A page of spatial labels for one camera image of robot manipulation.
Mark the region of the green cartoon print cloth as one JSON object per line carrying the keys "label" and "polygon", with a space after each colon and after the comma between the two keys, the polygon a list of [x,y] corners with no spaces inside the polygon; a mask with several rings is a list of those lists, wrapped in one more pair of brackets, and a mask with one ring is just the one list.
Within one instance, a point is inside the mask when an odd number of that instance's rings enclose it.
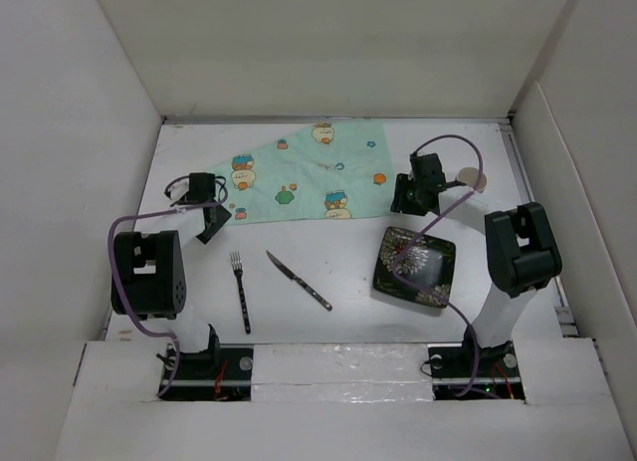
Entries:
{"label": "green cartoon print cloth", "polygon": [[213,165],[232,225],[381,217],[394,170],[380,122],[324,122]]}

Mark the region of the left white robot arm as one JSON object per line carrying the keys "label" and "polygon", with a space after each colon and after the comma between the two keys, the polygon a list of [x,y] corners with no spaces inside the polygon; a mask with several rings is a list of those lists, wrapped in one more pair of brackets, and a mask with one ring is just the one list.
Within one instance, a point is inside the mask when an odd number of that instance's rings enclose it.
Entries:
{"label": "left white robot arm", "polygon": [[127,316],[144,335],[169,339],[172,348],[158,358],[175,370],[182,362],[200,377],[221,368],[216,332],[209,324],[184,314],[187,284],[182,247],[190,241],[205,245],[229,221],[223,206],[227,180],[210,172],[193,172],[174,179],[164,190],[168,198],[183,182],[185,192],[158,212],[121,216],[107,233],[111,269],[111,307]]}

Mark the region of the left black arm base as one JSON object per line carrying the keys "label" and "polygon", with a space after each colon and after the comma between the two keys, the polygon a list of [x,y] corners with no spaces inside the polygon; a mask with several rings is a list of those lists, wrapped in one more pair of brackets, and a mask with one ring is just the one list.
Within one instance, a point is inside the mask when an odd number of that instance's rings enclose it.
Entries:
{"label": "left black arm base", "polygon": [[159,398],[164,401],[250,401],[253,358],[253,346],[221,346],[216,357],[206,351],[184,353],[173,382]]}

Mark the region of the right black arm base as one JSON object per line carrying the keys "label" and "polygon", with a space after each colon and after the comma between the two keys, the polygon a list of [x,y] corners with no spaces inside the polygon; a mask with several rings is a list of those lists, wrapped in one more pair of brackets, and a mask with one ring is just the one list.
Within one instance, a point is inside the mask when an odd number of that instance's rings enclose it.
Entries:
{"label": "right black arm base", "polygon": [[480,351],[463,344],[433,344],[421,372],[432,382],[435,401],[525,400],[517,354],[512,343]]}

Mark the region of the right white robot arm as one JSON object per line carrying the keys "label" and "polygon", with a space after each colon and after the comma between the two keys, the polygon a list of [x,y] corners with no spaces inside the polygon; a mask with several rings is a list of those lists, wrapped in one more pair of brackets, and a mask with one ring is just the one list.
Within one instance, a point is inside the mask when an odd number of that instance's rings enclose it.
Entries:
{"label": "right white robot arm", "polygon": [[409,156],[410,174],[397,176],[391,210],[449,216],[485,237],[490,291],[464,335],[460,363],[473,375],[492,368],[537,292],[561,273],[561,256],[544,207],[513,206],[449,182],[437,154]]}

